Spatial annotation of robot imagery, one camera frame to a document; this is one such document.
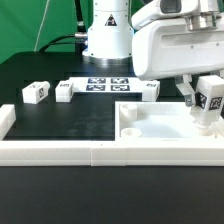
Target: black table surface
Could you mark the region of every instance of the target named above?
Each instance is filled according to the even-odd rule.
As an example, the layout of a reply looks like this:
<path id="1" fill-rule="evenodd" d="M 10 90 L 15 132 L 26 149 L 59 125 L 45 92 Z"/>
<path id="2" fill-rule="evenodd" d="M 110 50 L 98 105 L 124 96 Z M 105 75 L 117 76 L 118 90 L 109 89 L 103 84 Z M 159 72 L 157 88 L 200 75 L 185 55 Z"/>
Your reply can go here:
<path id="1" fill-rule="evenodd" d="M 0 104 L 15 104 L 6 140 L 113 140 L 114 102 L 140 94 L 77 94 L 56 104 L 54 88 L 71 76 L 133 77 L 129 66 L 83 63 L 73 53 L 18 53 L 0 65 Z M 22 103 L 21 90 L 49 81 L 49 97 Z M 173 80 L 159 100 L 183 100 Z M 1 167 L 1 224 L 223 224 L 223 167 Z"/>

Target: white block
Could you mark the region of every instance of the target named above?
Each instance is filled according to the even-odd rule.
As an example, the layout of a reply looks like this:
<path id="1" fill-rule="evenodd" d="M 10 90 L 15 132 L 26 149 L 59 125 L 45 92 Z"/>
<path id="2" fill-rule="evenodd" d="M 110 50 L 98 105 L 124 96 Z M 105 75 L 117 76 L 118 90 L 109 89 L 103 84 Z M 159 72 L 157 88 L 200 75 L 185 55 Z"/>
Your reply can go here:
<path id="1" fill-rule="evenodd" d="M 142 87 L 142 101 L 155 102 L 159 96 L 159 81 L 144 81 Z"/>
<path id="2" fill-rule="evenodd" d="M 70 80 L 60 81 L 55 89 L 56 102 L 70 102 L 73 96 L 73 82 Z"/>
<path id="3" fill-rule="evenodd" d="M 3 140 L 16 120 L 14 105 L 3 105 L 0 108 L 0 140 Z"/>
<path id="4" fill-rule="evenodd" d="M 224 80 L 216 75 L 199 77 L 196 88 L 196 105 L 191 115 L 201 125 L 219 120 L 224 104 Z"/>
<path id="5" fill-rule="evenodd" d="M 49 82 L 33 82 L 22 90 L 23 102 L 37 104 L 48 96 Z"/>

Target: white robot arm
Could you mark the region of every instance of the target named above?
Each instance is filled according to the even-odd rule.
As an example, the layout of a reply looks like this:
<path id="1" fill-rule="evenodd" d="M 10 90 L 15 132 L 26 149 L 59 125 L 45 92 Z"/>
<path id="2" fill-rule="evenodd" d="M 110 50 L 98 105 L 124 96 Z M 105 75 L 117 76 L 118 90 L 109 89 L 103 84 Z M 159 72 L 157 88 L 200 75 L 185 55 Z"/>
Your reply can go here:
<path id="1" fill-rule="evenodd" d="M 224 14 L 217 0 L 154 0 L 132 17 L 133 66 L 140 80 L 176 77 L 176 85 L 198 126 L 219 119 L 224 80 L 200 77 L 196 93 L 191 75 L 224 69 Z"/>

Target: black cable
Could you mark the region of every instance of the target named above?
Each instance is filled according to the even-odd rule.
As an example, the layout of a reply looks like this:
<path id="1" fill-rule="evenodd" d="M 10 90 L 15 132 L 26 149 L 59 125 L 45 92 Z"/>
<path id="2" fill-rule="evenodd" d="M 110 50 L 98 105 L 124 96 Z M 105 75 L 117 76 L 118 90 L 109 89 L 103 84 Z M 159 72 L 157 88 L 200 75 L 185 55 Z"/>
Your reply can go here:
<path id="1" fill-rule="evenodd" d="M 75 1 L 76 17 L 77 17 L 77 31 L 85 33 L 86 27 L 82 17 L 82 9 L 81 9 L 80 0 L 74 0 L 74 1 Z"/>
<path id="2" fill-rule="evenodd" d="M 67 38 L 75 38 L 75 35 L 74 34 L 67 34 L 67 35 L 63 35 L 63 36 L 60 36 L 60 37 L 57 37 L 55 38 L 54 40 L 50 41 L 48 44 L 44 45 L 40 50 L 39 52 L 44 52 L 49 46 L 51 45 L 56 45 L 56 43 L 60 40 L 64 40 L 64 39 L 67 39 Z"/>
<path id="3" fill-rule="evenodd" d="M 47 45 L 45 45 L 45 46 L 43 46 L 40 50 L 39 50 L 39 52 L 45 52 L 46 50 L 47 50 L 47 48 L 49 48 L 50 46 L 52 46 L 52 45 L 63 45 L 63 44 L 73 44 L 73 45 L 75 45 L 75 44 L 83 44 L 83 42 L 82 41 L 76 41 L 76 42 L 59 42 L 59 43 L 49 43 L 49 44 L 47 44 Z"/>

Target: green backdrop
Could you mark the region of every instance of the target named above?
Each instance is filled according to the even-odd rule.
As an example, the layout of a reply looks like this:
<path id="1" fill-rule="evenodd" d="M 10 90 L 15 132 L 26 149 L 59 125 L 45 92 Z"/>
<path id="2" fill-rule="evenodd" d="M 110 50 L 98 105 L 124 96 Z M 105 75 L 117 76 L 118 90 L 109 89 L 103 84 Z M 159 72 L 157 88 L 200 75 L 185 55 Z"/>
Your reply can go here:
<path id="1" fill-rule="evenodd" d="M 46 3 L 47 0 L 0 0 L 0 63 L 17 52 L 34 50 Z M 87 27 L 92 24 L 92 5 L 93 0 L 81 0 Z M 139 0 L 133 0 L 132 13 L 141 6 Z M 50 0 L 37 49 L 58 36 L 75 31 L 74 0 Z M 74 47 L 63 45 L 50 50 L 74 51 Z"/>

